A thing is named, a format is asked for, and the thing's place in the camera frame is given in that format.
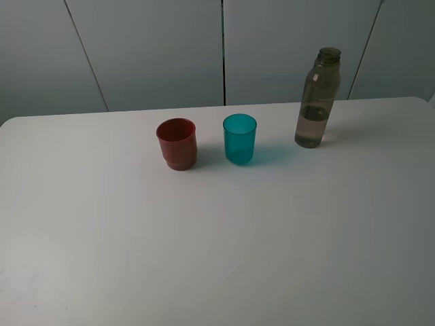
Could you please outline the smoky translucent water bottle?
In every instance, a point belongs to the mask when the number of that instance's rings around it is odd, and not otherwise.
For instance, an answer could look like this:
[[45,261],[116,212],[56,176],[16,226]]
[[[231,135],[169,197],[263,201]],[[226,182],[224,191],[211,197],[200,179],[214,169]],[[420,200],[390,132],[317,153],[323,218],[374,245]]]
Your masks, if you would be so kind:
[[320,145],[341,83],[341,51],[322,48],[308,72],[295,131],[295,142],[304,148]]

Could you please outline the red plastic cup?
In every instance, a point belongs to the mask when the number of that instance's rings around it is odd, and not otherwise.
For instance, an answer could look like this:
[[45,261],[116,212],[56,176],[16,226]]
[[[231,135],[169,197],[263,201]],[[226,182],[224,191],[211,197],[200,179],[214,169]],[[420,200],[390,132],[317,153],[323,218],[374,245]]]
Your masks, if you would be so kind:
[[192,168],[197,159],[196,126],[185,118],[173,118],[156,129],[162,156],[169,168],[184,171]]

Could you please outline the teal translucent plastic cup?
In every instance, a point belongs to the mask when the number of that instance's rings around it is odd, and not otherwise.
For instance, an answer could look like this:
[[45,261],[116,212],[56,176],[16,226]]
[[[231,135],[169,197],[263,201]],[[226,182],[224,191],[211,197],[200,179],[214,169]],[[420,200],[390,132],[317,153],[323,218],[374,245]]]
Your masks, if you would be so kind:
[[254,154],[257,121],[250,115],[236,113],[223,121],[224,152],[228,161],[246,165]]

